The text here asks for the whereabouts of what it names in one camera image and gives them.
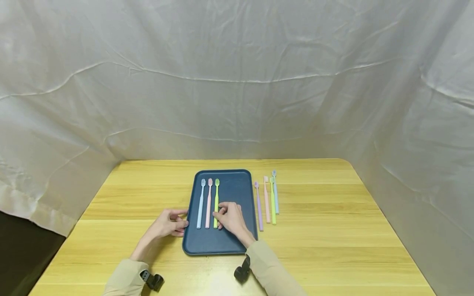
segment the black clip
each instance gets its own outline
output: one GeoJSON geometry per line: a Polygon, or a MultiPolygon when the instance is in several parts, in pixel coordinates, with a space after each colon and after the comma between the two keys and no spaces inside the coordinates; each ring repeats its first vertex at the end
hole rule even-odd
{"type": "Polygon", "coordinates": [[[237,281],[241,284],[245,283],[248,280],[248,276],[250,275],[250,257],[246,255],[244,263],[242,266],[236,268],[234,271],[234,277],[237,281]]]}
{"type": "Polygon", "coordinates": [[[156,292],[158,292],[161,288],[161,286],[164,284],[164,278],[160,276],[159,274],[155,274],[154,276],[151,276],[150,272],[148,270],[144,270],[140,273],[140,276],[142,277],[143,281],[146,283],[146,285],[151,289],[156,292]]]}

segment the white fabric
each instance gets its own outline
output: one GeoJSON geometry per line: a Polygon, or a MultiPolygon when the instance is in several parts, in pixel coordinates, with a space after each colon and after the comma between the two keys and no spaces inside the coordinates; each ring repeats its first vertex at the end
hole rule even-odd
{"type": "Polygon", "coordinates": [[[67,235],[124,159],[349,160],[474,291],[474,3],[0,1],[0,209],[67,235]]]}

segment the blue toothbrush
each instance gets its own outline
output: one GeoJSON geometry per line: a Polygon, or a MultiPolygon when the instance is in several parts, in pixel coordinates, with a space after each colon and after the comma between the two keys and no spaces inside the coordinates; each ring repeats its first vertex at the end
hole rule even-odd
{"type": "Polygon", "coordinates": [[[276,191],[276,171],[275,170],[272,171],[272,176],[273,176],[273,179],[275,180],[273,182],[273,190],[275,191],[275,212],[277,215],[279,215],[280,209],[278,207],[278,191],[276,191]]]}
{"type": "Polygon", "coordinates": [[[201,197],[199,198],[199,210],[198,210],[198,223],[196,225],[197,229],[201,229],[201,222],[202,222],[202,204],[204,202],[204,186],[206,186],[206,180],[201,180],[201,197]]]}

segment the left hand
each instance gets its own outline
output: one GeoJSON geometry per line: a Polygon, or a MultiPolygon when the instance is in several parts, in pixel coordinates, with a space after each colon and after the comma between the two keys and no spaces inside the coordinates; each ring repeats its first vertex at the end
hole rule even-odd
{"type": "Polygon", "coordinates": [[[188,221],[183,220],[179,215],[187,214],[187,209],[165,209],[158,218],[151,224],[144,236],[151,239],[165,237],[167,235],[182,237],[184,229],[188,226],[188,221]]]}
{"type": "Polygon", "coordinates": [[[167,235],[180,236],[184,234],[188,221],[183,220],[179,215],[187,214],[188,210],[165,209],[158,218],[150,225],[143,237],[138,242],[137,247],[130,255],[134,261],[145,261],[148,253],[153,249],[155,239],[167,235]]]}

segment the dark blue tray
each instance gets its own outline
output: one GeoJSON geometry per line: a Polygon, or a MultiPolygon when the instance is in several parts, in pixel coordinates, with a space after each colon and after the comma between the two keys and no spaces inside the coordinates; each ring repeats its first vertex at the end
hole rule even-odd
{"type": "Polygon", "coordinates": [[[234,201],[242,206],[247,228],[257,235],[257,223],[255,220],[254,191],[252,187],[252,175],[247,170],[202,170],[194,177],[191,200],[189,202],[188,221],[189,226],[184,230],[182,240],[183,251],[191,256],[195,255],[217,255],[217,254],[244,254],[245,247],[239,240],[227,231],[214,229],[214,199],[216,195],[216,179],[219,179],[219,202],[234,201]],[[211,187],[211,217],[210,228],[205,228],[207,196],[209,192],[208,179],[212,178],[211,187]],[[201,180],[206,180],[204,187],[204,202],[202,204],[201,229],[197,229],[199,198],[201,197],[201,180]]]}

